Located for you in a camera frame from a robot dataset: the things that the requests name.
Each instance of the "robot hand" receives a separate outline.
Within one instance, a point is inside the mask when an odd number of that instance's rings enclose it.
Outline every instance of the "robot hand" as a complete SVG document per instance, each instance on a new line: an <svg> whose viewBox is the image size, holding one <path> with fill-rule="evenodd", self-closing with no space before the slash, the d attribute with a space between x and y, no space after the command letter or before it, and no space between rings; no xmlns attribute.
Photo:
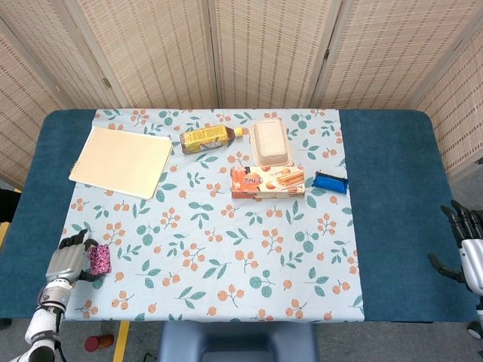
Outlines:
<svg viewBox="0 0 483 362"><path fill-rule="evenodd" d="M60 347L59 327L69 303L72 283L77 280L95 281L95 277L82 270L85 251L97 246L93 239L84 242L87 229L77 235L63 239L51 257L47 273L47 285L40 292L38 307L30 321L25 340L32 347L11 362L54 361L54 349L58 349L65 361Z"/></svg>
<svg viewBox="0 0 483 362"><path fill-rule="evenodd" d="M441 210L451 224L462 271L447 268L433 254L428 254L429 261L439 274L466 283L474 294L483 296L483 212L468 210L455 200L451 205L456 213L446 206L441 206Z"/></svg>

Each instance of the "plastic food container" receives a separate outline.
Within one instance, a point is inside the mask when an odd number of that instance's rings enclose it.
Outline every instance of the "plastic food container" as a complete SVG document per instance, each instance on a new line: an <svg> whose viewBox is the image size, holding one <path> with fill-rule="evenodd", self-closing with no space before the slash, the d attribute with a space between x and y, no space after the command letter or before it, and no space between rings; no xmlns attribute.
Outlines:
<svg viewBox="0 0 483 362"><path fill-rule="evenodd" d="M264 118L251 126L250 143L257 166L293 166L285 126L280 118Z"/></svg>

